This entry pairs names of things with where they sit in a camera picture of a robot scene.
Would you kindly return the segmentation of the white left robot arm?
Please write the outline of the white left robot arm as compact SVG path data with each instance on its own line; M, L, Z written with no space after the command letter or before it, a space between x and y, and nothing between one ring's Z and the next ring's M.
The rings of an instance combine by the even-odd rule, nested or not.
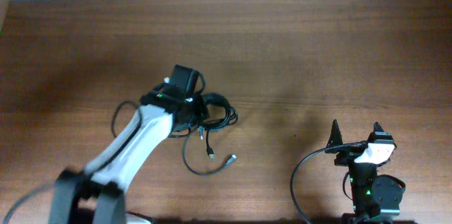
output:
M169 78L136 104L113 142L79 173L64 170L56 180L50 223L150 223L126 212L126 192L148 156L164 140L189 131L203 118L199 109L203 75L176 65Z

